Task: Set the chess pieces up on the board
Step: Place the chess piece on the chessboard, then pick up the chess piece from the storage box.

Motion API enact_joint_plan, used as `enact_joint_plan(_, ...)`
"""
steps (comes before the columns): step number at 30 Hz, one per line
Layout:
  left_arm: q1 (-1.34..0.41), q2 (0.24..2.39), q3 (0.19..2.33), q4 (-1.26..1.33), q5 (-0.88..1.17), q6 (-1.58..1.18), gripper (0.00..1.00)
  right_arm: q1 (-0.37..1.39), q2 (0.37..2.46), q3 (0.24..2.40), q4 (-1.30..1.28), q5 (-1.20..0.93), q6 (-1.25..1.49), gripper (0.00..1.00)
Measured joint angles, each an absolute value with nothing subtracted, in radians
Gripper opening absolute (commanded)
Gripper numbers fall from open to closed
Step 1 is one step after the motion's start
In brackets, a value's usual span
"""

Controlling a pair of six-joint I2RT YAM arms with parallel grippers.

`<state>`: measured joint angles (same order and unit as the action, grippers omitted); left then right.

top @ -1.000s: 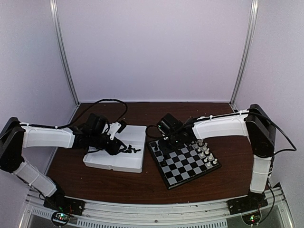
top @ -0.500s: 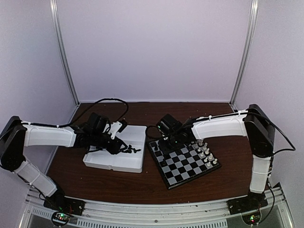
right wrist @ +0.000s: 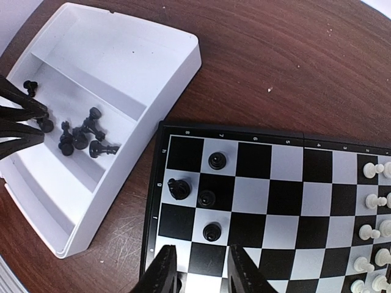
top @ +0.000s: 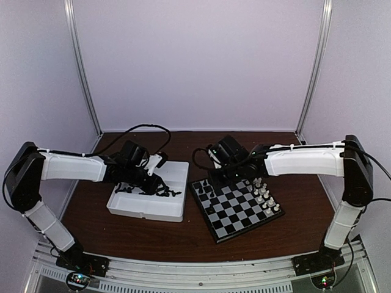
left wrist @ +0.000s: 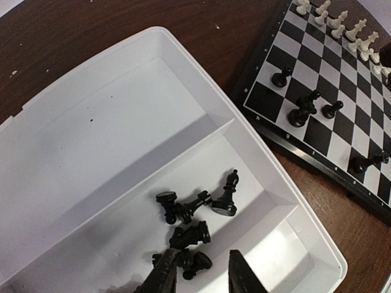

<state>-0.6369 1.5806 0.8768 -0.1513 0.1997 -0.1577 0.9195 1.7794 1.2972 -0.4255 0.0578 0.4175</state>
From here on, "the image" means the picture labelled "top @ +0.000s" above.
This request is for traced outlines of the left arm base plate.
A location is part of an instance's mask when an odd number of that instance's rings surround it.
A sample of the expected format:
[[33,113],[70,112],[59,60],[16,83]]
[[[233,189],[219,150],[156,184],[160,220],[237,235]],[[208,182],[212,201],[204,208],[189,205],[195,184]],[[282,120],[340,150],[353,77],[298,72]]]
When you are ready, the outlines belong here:
[[72,264],[59,256],[56,260],[56,266],[62,267],[85,275],[105,277],[109,268],[110,260],[102,256],[83,255],[80,264]]

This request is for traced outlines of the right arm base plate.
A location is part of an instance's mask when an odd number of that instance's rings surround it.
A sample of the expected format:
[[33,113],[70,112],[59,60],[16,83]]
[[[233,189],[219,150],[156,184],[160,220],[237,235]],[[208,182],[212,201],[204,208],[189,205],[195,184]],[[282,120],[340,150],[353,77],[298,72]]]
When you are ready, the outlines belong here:
[[336,258],[321,255],[319,252],[307,255],[295,256],[292,258],[293,268],[296,276],[314,274],[322,271],[330,271],[335,266],[345,263],[342,255]]

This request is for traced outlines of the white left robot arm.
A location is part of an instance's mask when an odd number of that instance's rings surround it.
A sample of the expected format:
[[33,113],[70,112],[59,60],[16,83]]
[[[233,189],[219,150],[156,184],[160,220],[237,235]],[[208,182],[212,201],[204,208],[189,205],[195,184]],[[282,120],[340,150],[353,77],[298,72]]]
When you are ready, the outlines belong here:
[[44,203],[41,190],[51,181],[88,181],[125,183],[153,195],[162,183],[155,170],[163,163],[163,153],[148,154],[130,141],[111,155],[68,153],[26,142],[8,166],[2,188],[10,198],[11,208],[27,218],[73,270],[82,271],[88,265],[82,245]]

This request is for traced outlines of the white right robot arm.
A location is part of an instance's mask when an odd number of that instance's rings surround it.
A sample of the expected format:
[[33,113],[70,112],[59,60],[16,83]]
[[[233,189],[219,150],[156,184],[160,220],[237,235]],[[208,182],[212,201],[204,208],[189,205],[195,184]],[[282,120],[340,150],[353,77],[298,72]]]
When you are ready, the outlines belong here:
[[344,179],[341,202],[313,256],[317,269],[324,270],[337,259],[348,234],[373,199],[373,166],[354,135],[318,145],[256,145],[250,151],[232,136],[225,136],[208,146],[206,152],[214,164],[208,176],[215,187],[280,175],[329,175]]

